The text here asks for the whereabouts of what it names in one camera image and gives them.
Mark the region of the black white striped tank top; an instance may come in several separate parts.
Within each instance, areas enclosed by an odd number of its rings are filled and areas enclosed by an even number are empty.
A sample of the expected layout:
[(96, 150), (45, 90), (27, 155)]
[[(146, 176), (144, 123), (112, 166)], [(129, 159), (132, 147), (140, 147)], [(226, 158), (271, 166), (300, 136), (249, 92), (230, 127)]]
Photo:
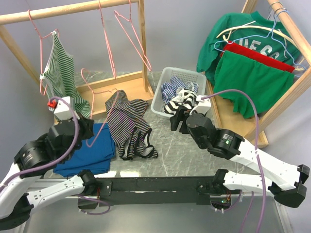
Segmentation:
[(164, 107), (164, 113), (175, 115), (180, 107), (192, 110), (197, 106), (197, 94), (190, 90), (180, 90), (177, 96), (172, 98)]

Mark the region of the blue white striped tank top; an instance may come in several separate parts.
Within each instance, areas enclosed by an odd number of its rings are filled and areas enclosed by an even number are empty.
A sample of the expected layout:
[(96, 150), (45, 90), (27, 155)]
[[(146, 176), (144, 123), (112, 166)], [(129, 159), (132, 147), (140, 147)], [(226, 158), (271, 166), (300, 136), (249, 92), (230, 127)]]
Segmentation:
[(162, 100), (168, 104), (181, 90), (190, 90), (197, 94), (199, 85), (190, 81), (182, 81), (177, 76), (171, 76), (170, 82), (164, 82), (160, 89)]

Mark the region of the blue cloth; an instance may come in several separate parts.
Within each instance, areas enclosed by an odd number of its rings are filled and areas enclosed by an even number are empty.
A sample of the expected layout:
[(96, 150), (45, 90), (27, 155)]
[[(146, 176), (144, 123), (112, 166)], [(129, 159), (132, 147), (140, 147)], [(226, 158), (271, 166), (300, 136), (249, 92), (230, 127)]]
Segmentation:
[(88, 147), (86, 141), (76, 150), (71, 159), (63, 164), (58, 164), (53, 172), (63, 177), (77, 175), (82, 170), (90, 170), (94, 175), (107, 173), (110, 169), (111, 159), (115, 157), (115, 144), (111, 137), (108, 125), (96, 123), (93, 126), (94, 135), (90, 142), (95, 143)]

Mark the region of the dark thin striped tank top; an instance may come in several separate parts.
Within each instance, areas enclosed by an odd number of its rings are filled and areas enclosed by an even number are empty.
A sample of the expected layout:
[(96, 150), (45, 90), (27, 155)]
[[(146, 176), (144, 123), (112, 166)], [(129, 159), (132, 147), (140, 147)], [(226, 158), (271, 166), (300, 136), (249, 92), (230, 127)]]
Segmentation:
[(107, 124), (119, 157), (125, 161), (135, 157), (157, 158), (158, 152), (150, 143), (152, 128), (143, 118), (148, 102), (129, 100), (123, 90), (115, 92), (105, 103)]

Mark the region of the green striped tank top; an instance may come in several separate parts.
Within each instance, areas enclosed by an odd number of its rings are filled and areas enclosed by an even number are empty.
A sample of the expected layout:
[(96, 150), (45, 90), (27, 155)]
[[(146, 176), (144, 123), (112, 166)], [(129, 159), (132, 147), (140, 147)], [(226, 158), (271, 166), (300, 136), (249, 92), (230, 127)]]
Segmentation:
[(54, 96), (73, 98), (73, 109), (85, 118), (89, 118), (91, 115), (90, 103), (83, 99), (76, 90), (73, 56), (65, 51), (57, 31), (52, 32), (52, 42), (49, 59), (44, 72), (40, 75), (42, 84), (47, 87), (46, 94), (49, 99)]

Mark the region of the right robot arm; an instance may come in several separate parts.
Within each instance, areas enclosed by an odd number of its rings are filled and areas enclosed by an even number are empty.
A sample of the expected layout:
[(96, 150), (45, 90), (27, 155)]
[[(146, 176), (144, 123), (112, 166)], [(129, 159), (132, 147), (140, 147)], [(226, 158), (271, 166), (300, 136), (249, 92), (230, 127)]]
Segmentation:
[(299, 207), (305, 200), (310, 168), (306, 165), (291, 165), (254, 145), (241, 135), (216, 128), (211, 119), (200, 113), (191, 114), (179, 109), (170, 117), (171, 131), (189, 134), (196, 145), (210, 154), (241, 164), (257, 172), (256, 175), (240, 174), (227, 169), (218, 169), (212, 182), (199, 189), (213, 195), (225, 191), (241, 190), (262, 193), (291, 208)]

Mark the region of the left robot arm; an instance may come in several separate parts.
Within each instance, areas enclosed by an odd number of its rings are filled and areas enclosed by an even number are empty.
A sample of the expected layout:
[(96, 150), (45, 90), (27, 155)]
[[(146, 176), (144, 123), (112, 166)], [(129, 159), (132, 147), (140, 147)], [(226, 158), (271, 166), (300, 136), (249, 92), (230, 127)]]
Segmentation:
[(47, 171), (69, 161), (93, 134), (94, 121), (79, 116), (61, 120), (46, 134), (26, 143), (14, 157), (0, 184), (0, 229), (14, 229), (38, 210), (73, 195), (96, 192), (97, 181), (89, 169), (80, 169), (64, 181), (44, 181)]

